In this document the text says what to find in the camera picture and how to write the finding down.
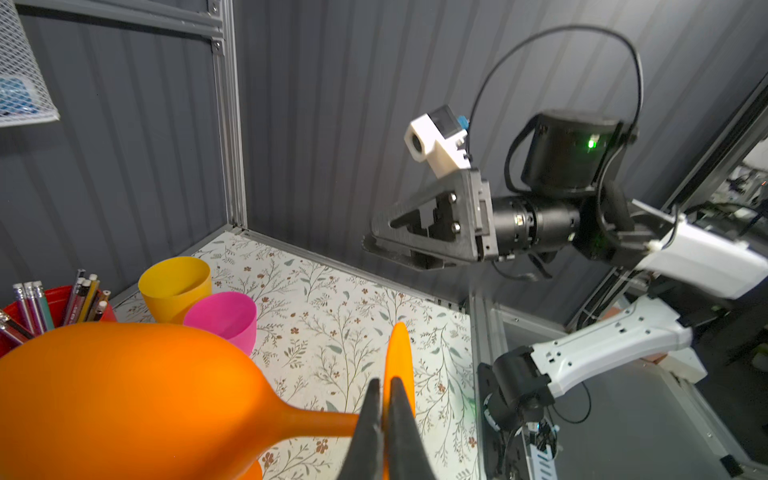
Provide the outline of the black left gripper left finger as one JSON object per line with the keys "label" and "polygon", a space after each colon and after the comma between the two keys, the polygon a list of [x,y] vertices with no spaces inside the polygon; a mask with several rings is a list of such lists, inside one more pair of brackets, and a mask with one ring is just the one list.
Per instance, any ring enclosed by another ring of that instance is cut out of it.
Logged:
{"label": "black left gripper left finger", "polygon": [[379,480],[383,472],[384,433],[381,386],[372,379],[366,389],[354,435],[337,480]]}

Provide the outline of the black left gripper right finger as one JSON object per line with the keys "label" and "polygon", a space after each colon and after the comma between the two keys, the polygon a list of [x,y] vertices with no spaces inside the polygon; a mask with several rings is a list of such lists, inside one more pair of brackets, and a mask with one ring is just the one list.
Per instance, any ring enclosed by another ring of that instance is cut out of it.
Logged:
{"label": "black left gripper right finger", "polygon": [[394,377],[390,382],[386,452],[390,479],[435,479],[400,377]]}

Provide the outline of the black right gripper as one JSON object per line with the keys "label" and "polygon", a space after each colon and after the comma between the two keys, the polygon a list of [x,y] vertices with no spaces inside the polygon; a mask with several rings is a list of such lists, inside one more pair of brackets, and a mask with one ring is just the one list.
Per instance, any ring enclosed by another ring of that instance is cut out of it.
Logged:
{"label": "black right gripper", "polygon": [[[430,227],[435,254],[384,245],[383,240],[431,240]],[[367,253],[415,271],[499,258],[489,183],[476,169],[455,171],[375,213],[370,230],[362,240]]]}

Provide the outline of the pink wine glass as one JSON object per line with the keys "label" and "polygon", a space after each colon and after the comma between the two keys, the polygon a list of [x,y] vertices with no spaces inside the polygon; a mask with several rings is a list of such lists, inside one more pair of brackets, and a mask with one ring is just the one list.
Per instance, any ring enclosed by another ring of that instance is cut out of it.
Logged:
{"label": "pink wine glass", "polygon": [[227,340],[251,356],[257,337],[258,307],[240,292],[221,292],[198,301],[185,314],[183,325]]}

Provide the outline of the yellow wine glass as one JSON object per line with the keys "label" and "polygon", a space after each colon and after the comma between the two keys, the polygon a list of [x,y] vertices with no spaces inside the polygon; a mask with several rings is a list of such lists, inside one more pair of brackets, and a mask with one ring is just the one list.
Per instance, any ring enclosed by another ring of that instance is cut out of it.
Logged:
{"label": "yellow wine glass", "polygon": [[211,267],[196,257],[170,258],[146,270],[138,288],[156,322],[182,324],[189,309],[212,294]]}

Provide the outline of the orange wine glass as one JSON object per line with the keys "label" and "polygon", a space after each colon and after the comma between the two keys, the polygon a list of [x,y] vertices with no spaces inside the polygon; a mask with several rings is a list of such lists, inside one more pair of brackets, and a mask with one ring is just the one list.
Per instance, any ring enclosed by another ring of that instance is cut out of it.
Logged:
{"label": "orange wine glass", "polygon": [[261,464],[258,460],[254,461],[252,465],[238,477],[238,480],[262,480],[263,471]]}
{"label": "orange wine glass", "polygon": [[[390,382],[404,383],[406,332],[380,380],[382,478],[389,478]],[[414,417],[413,391],[405,386]],[[1,360],[5,479],[238,479],[289,439],[346,437],[359,413],[282,400],[231,343],[194,328],[89,323],[31,340]]]}

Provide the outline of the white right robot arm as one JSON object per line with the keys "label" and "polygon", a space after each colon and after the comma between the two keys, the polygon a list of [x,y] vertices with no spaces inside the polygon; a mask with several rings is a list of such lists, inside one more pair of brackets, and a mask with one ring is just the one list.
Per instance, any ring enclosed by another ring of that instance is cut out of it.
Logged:
{"label": "white right robot arm", "polygon": [[[527,256],[531,279],[572,247],[592,261],[652,272],[704,294],[736,300],[767,277],[765,256],[745,243],[628,200],[614,160],[633,140],[618,120],[545,111],[519,134],[531,145],[522,188],[495,197],[469,161],[469,123],[442,107],[413,120],[404,137],[436,181],[375,215],[364,248],[428,271]],[[537,478],[552,471],[555,401],[588,379],[634,360],[689,347],[695,324],[644,296],[622,316],[557,340],[517,347],[477,369],[484,470],[491,479]]]}

